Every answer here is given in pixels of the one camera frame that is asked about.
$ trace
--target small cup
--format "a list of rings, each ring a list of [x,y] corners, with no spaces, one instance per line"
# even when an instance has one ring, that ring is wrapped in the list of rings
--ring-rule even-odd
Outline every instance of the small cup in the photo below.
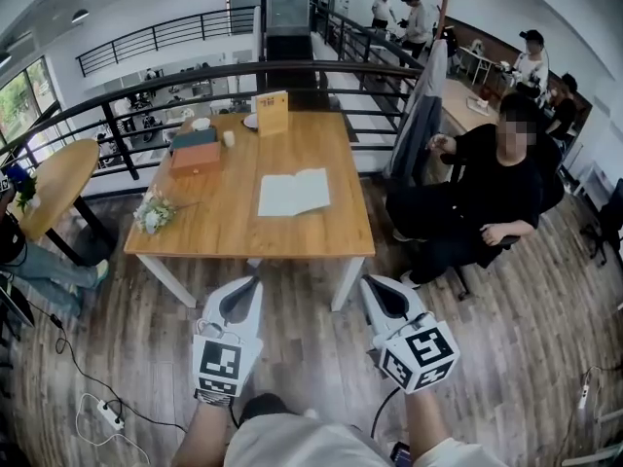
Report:
[[[236,145],[236,138],[234,137],[234,132],[228,129],[223,132],[223,142],[225,142],[225,147],[231,149]]]

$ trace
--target black railing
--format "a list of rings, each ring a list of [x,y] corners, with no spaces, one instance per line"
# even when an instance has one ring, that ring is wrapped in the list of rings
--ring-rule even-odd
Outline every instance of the black railing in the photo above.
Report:
[[[110,175],[114,173],[120,172],[128,172],[134,180],[139,179],[138,171],[140,169],[145,169],[153,166],[157,166],[160,164],[160,160],[157,161],[148,161],[137,163],[132,159],[132,156],[136,154],[145,153],[147,151],[158,151],[161,149],[165,149],[168,146],[168,142],[165,141],[163,137],[162,143],[152,144],[151,146],[144,146],[139,148],[132,148],[130,144],[127,144],[128,141],[132,137],[136,137],[137,135],[143,135],[145,133],[154,133],[160,130],[169,130],[179,128],[182,123],[179,121],[175,122],[167,122],[165,125],[161,126],[149,126],[144,129],[122,132],[119,129],[119,124],[123,123],[123,121],[128,118],[140,117],[142,115],[153,115],[156,112],[166,111],[168,109],[174,109],[177,107],[183,106],[191,106],[196,104],[206,104],[210,103],[214,100],[222,100],[222,99],[231,99],[232,100],[232,108],[237,110],[240,107],[240,104],[243,101],[248,101],[250,98],[258,93],[264,93],[270,90],[258,89],[256,91],[244,91],[237,93],[224,93],[221,95],[204,95],[194,98],[188,99],[178,99],[173,102],[161,105],[148,105],[142,109],[137,109],[130,114],[124,114],[120,116],[116,116],[112,109],[111,103],[115,102],[121,98],[126,98],[129,96],[134,96],[138,94],[144,94],[150,91],[160,90],[160,89],[168,89],[169,87],[178,86],[178,85],[188,85],[192,83],[205,82],[206,80],[214,80],[219,78],[227,78],[231,76],[247,76],[247,75],[255,75],[256,78],[259,79],[258,85],[266,84],[266,75],[272,71],[283,71],[283,70],[309,70],[314,72],[319,72],[321,75],[328,72],[341,72],[341,73],[349,73],[361,76],[370,76],[377,77],[378,75],[384,75],[389,78],[396,78],[398,81],[402,80],[416,80],[420,75],[420,71],[416,69],[408,69],[408,68],[398,68],[398,67],[388,67],[381,66],[379,64],[373,63],[355,63],[355,62],[345,62],[345,61],[315,61],[315,60],[298,60],[298,61],[266,61],[266,62],[247,62],[244,64],[232,64],[232,65],[224,65],[212,67],[209,69],[199,69],[188,71],[184,73],[178,73],[170,76],[166,76],[163,78],[157,78],[155,80],[143,82],[139,85],[129,87],[127,89],[118,90],[111,93],[103,94],[99,97],[95,97],[89,99],[79,105],[70,107],[69,109],[60,112],[59,114],[51,117],[50,119],[43,120],[41,123],[38,123],[32,129],[30,129],[27,133],[19,137],[18,139],[12,141],[7,146],[0,149],[0,156],[3,154],[10,153],[12,156],[7,159],[7,161],[0,167],[0,169],[13,164],[15,162],[20,162],[26,159],[29,159],[31,165],[36,167],[40,161],[35,159],[35,153],[37,150],[42,149],[44,147],[53,145],[59,141],[65,140],[68,137],[73,137],[74,135],[85,132],[89,129],[99,127],[99,133],[103,133],[104,136],[97,137],[97,142],[100,147],[103,144],[109,144],[114,142],[116,147],[115,151],[112,153],[107,153],[101,156],[100,161],[113,161],[115,162],[108,167],[101,167],[94,175],[95,177],[101,177],[105,175]],[[389,99],[402,99],[403,101],[408,98],[407,93],[387,91],[387,90],[360,90],[360,89],[328,89],[328,88],[294,88],[288,89],[288,91],[301,91],[301,92],[316,92],[318,94],[326,95],[335,94],[335,95],[373,95],[373,96],[381,96],[383,98]],[[47,129],[51,126],[56,126],[59,123],[65,122],[74,118],[80,114],[86,113],[92,109],[101,108],[104,113],[104,119],[89,124],[87,126],[79,127],[73,131],[65,133],[60,137],[50,140],[47,143],[44,143],[38,147],[32,148],[32,150],[28,151],[27,154],[20,155],[15,157],[14,155],[17,153],[17,149],[21,150],[21,148],[26,147],[27,143],[30,139],[37,133],[41,132],[44,129]],[[375,117],[385,117],[390,121],[390,124],[394,126],[394,129],[355,129],[351,132],[356,135],[356,133],[377,133],[377,134],[388,134],[395,135],[396,129],[395,127],[399,125],[400,119],[403,116],[403,112],[398,108],[393,108],[390,110],[379,111],[379,110],[352,110],[352,109],[343,109],[341,106],[327,109],[313,109],[313,110],[328,110],[340,112],[347,115],[365,115],[365,116],[375,116]],[[388,151],[392,149],[392,144],[352,144],[352,149],[355,151],[358,150],[366,150],[366,151]]]
[[[353,62],[375,62],[395,66],[403,62],[410,68],[422,71],[414,58],[394,42],[385,39],[384,30],[364,27],[352,19],[333,12],[325,5],[311,3],[311,29],[317,31],[324,43],[331,45],[338,54],[338,60],[349,58]],[[383,57],[380,50],[386,50]]]
[[[254,6],[168,20],[121,36],[76,57],[83,76],[148,52],[192,40],[253,32]]]

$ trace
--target white notebook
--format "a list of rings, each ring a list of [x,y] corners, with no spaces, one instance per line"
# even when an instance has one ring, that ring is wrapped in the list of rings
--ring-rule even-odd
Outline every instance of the white notebook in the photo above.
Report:
[[[331,205],[325,168],[262,178],[258,216],[296,216]]]

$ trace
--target woman in white top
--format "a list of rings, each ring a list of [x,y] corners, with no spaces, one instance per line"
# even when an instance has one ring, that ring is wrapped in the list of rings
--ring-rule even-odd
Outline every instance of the woman in white top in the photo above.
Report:
[[[519,54],[513,66],[521,74],[517,90],[531,98],[537,98],[545,92],[549,75],[548,64],[543,57],[545,40],[535,29],[522,33],[521,36],[526,40],[526,51]]]
[[[426,29],[426,10],[420,0],[401,0],[411,7],[411,13],[406,22],[405,37],[402,42],[402,48],[411,51],[411,57],[417,59],[420,56],[421,49],[424,48],[428,41],[428,30]],[[400,60],[400,65],[404,66],[405,62]]]

